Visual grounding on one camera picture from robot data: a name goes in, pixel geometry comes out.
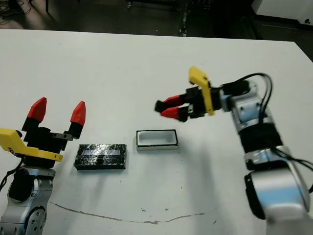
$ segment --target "black rectangular block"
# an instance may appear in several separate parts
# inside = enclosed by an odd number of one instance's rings
[[[78,170],[126,169],[125,144],[80,144],[74,166]]]

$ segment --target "yellow plastic part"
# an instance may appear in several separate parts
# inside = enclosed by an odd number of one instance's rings
[[[37,158],[55,160],[57,162],[62,161],[63,158],[63,155],[57,153],[25,146],[16,130],[0,128],[0,145],[4,151],[8,151],[13,154],[19,153]]]
[[[206,74],[195,66],[192,66],[189,69],[189,81],[201,87],[206,112],[210,116],[214,115],[211,88],[209,87]]]

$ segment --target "white table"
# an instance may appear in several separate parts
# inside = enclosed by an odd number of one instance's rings
[[[282,139],[295,157],[313,160],[313,64],[295,43],[0,31],[1,127],[21,129],[30,106],[45,96],[42,126],[63,132],[74,107],[86,102],[81,138],[67,144],[54,167],[44,235],[265,234],[248,205],[248,171],[230,114],[179,123],[153,111],[158,99],[190,87],[192,65],[216,86],[270,74],[269,107]],[[144,129],[176,129],[179,151],[137,153],[135,132]],[[127,144],[127,169],[77,171],[80,143]],[[17,162],[1,152],[0,177]],[[0,194],[0,214],[11,180]]]

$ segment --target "floor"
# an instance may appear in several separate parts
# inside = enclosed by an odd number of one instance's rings
[[[28,0],[18,1],[25,14],[0,17],[0,28],[181,35],[179,29],[184,11],[169,6],[134,2],[128,9],[125,0],[49,0],[47,14],[45,0],[33,0],[32,5]],[[237,0],[235,6],[229,7],[233,1],[215,0],[208,11],[189,11],[187,36],[295,41],[313,60],[313,30],[300,30],[293,24],[258,19],[253,19],[251,24],[248,10],[240,5],[241,1]],[[234,7],[237,7],[235,13],[232,12]]]

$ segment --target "scratch mark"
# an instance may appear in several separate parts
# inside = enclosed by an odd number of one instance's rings
[[[174,219],[170,219],[170,220],[167,220],[167,221],[134,221],[134,220],[123,220],[123,219],[117,219],[117,218],[113,218],[113,217],[107,217],[107,216],[103,216],[103,215],[98,215],[98,214],[91,214],[91,213],[86,213],[86,212],[82,212],[82,211],[76,211],[76,210],[73,210],[73,209],[70,209],[70,208],[66,208],[66,207],[63,207],[63,206],[60,206],[56,203],[53,203],[53,202],[49,202],[59,208],[62,208],[66,211],[69,211],[69,212],[74,212],[74,213],[79,213],[79,214],[84,214],[84,215],[89,215],[89,216],[94,216],[94,217],[99,217],[99,218],[103,218],[103,219],[111,219],[111,220],[116,220],[116,221],[123,221],[123,222],[131,222],[131,223],[144,223],[144,224],[154,224],[154,225],[157,225],[159,223],[169,223],[169,222],[172,222],[174,220],[177,220],[177,219],[182,219],[182,218],[187,218],[187,217],[192,217],[192,216],[196,216],[196,215],[205,215],[205,213],[197,213],[197,214],[190,214],[190,215],[183,215],[183,216],[180,216],[180,217],[176,217]],[[218,207],[216,207],[215,209],[213,209],[212,211],[210,211],[209,213],[207,214],[210,214],[212,213],[213,211],[217,210]]]
[[[143,223],[145,223],[145,224],[158,224],[159,221],[154,221],[154,222],[152,222],[152,221],[144,221]]]
[[[192,217],[192,216],[194,216],[194,215],[204,215],[204,214],[205,214],[205,213],[198,213],[198,214],[183,215],[183,216],[180,216],[180,217],[177,217],[177,218],[174,218],[174,219],[171,219],[171,220],[165,221],[164,223],[172,222],[173,220],[176,220],[176,219],[181,219],[181,218],[186,218],[186,217]]]

